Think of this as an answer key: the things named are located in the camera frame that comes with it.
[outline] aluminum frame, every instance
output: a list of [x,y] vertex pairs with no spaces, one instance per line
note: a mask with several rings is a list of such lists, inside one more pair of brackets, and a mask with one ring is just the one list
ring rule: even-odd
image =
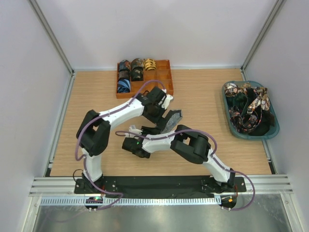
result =
[[22,232],[33,231],[35,220],[38,215],[41,197],[29,197],[30,205]]
[[56,130],[54,131],[53,140],[52,140],[51,147],[50,147],[50,150],[49,150],[49,159],[48,159],[48,162],[47,162],[47,165],[46,165],[46,168],[45,168],[45,172],[44,172],[45,175],[47,173],[47,170],[51,169],[52,166],[53,166],[53,162],[54,162],[54,158],[55,158],[55,154],[56,154],[56,149],[57,149],[57,146],[58,146],[64,117],[65,117],[66,112],[67,112],[67,107],[68,107],[70,96],[71,96],[71,93],[72,93],[75,77],[76,77],[76,73],[74,72],[72,74],[72,76],[70,77],[70,80],[68,82],[66,94],[65,94],[65,97],[63,99],[62,106],[61,106],[61,111],[60,111],[59,117],[57,119]]
[[55,34],[53,33],[53,30],[51,29],[51,27],[49,26],[42,10],[40,9],[40,6],[38,5],[36,0],[28,0],[29,4],[31,5],[34,13],[36,14],[36,16],[38,17],[39,21],[41,22],[46,34],[48,35],[48,37],[50,38],[51,42],[53,43],[55,50],[58,52],[58,54],[60,55],[63,63],[65,64],[65,66],[67,67],[68,71],[70,74],[74,73],[74,70],[72,68],[72,66],[70,65],[70,62],[68,61],[65,53],[63,52]]
[[281,194],[281,198],[292,230],[295,232],[307,231],[301,223],[304,218],[301,218],[302,216],[297,210],[299,207],[296,196],[294,194]]
[[263,41],[263,39],[265,38],[267,32],[269,31],[271,25],[273,24],[275,18],[278,16],[278,14],[279,14],[279,12],[280,12],[280,10],[281,10],[281,8],[282,8],[282,6],[284,5],[285,2],[286,2],[286,0],[277,0],[275,2],[273,8],[271,9],[271,11],[270,11],[265,23],[264,23],[264,25],[262,26],[261,31],[259,32],[259,34],[258,34],[257,38],[255,39],[249,53],[247,54],[247,57],[245,58],[245,61],[242,65],[242,67],[241,67],[242,71],[244,71],[248,67],[252,57],[254,56],[255,52],[257,51],[257,49],[258,49],[259,45],[261,44],[261,42]]

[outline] white wall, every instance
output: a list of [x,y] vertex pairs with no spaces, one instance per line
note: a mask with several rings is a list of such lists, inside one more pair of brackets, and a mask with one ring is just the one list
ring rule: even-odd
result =
[[38,0],[75,69],[243,64],[275,0]]
[[269,88],[280,132],[270,140],[274,162],[287,173],[308,223],[309,1],[288,0],[246,71]]
[[0,1],[0,227],[20,231],[69,73],[26,0]]

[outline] wooden table surface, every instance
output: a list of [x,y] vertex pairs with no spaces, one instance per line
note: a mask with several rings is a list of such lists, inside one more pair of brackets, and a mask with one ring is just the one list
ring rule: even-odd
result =
[[[77,73],[51,176],[72,176],[74,170],[83,168],[83,162],[74,159],[75,135],[89,110],[108,110],[127,101],[116,99],[115,77],[115,71]],[[262,142],[237,139],[228,128],[221,88],[227,81],[242,80],[239,69],[172,70],[172,78],[174,101],[169,109],[182,109],[181,124],[210,133],[218,143],[217,156],[234,170],[245,174],[271,173]],[[154,126],[141,116],[114,131],[127,130],[133,124],[137,128]],[[210,175],[202,165],[189,163],[173,151],[153,153],[150,159],[138,158],[121,149],[124,138],[114,131],[102,157],[104,175]]]

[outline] metal floor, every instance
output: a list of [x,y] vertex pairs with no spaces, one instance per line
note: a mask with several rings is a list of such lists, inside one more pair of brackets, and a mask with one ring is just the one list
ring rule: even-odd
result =
[[[239,195],[237,207],[249,202]],[[281,196],[256,195],[245,210],[228,212],[217,205],[122,206],[84,212],[84,206],[40,206],[34,232],[291,232]]]

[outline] cable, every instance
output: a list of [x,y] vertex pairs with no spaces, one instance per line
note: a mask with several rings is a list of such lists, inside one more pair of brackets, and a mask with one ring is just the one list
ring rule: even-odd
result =
[[76,169],[76,170],[73,172],[73,175],[72,175],[72,176],[73,176],[73,180],[75,181],[75,183],[77,183],[77,182],[76,182],[76,180],[75,180],[75,176],[74,176],[74,175],[75,175],[75,173],[76,173],[78,170],[83,171],[83,169]]
[[226,210],[229,210],[229,211],[239,211],[239,210],[242,210],[242,209],[245,209],[245,208],[249,207],[249,206],[252,204],[252,202],[254,201],[254,199],[255,199],[255,188],[254,188],[254,184],[253,184],[252,180],[251,180],[246,174],[244,174],[244,173],[242,173],[242,172],[226,169],[224,166],[221,165],[221,163],[220,163],[215,157],[213,157],[213,155],[214,155],[215,152],[217,151],[218,145],[217,145],[216,140],[215,140],[210,134],[208,134],[208,133],[206,133],[206,132],[204,132],[204,131],[195,130],[195,129],[180,130],[180,131],[177,131],[177,132],[175,132],[175,133],[172,133],[172,134],[170,134],[170,135],[168,135],[168,136],[162,136],[162,137],[157,137],[157,138],[148,138],[148,137],[145,137],[145,136],[143,136],[143,135],[136,134],[136,133],[133,133],[133,132],[130,132],[130,131],[126,131],[126,130],[120,130],[120,131],[118,130],[118,131],[115,132],[115,134],[118,135],[118,136],[125,136],[125,134],[128,133],[128,134],[132,134],[132,135],[138,136],[138,137],[140,137],[140,138],[142,138],[142,139],[146,139],[146,140],[150,140],[150,141],[155,141],[155,140],[167,139],[167,138],[169,138],[169,137],[172,137],[172,136],[174,136],[174,135],[176,135],[176,134],[180,134],[180,133],[183,133],[183,132],[198,132],[198,133],[204,134],[204,135],[208,136],[209,138],[211,138],[211,140],[212,140],[213,143],[214,143],[214,150],[213,150],[213,152],[210,154],[210,157],[213,158],[213,160],[216,162],[216,164],[217,164],[220,168],[222,168],[223,170],[225,170],[225,171],[227,171],[227,172],[229,172],[229,173],[236,173],[236,174],[240,174],[240,175],[244,176],[244,177],[247,178],[248,181],[250,182],[250,184],[251,184],[251,186],[252,186],[252,190],[253,190],[253,195],[252,195],[252,198],[251,198],[251,200],[249,201],[249,203],[248,203],[247,205],[245,205],[245,206],[243,206],[243,207],[241,207],[241,208],[237,208],[237,209],[231,209],[231,208],[227,208],[227,207],[223,207],[223,206],[222,206],[222,208],[223,208],[223,209],[226,209]]
[[213,192],[213,188],[209,187],[208,185],[202,185],[202,186],[204,186],[204,187],[207,187],[207,188],[211,189],[211,190],[212,190],[212,192]]
[[237,197],[238,197],[238,189],[237,189],[237,185],[235,185],[234,189],[235,189],[235,192],[236,192],[236,198],[237,198]]

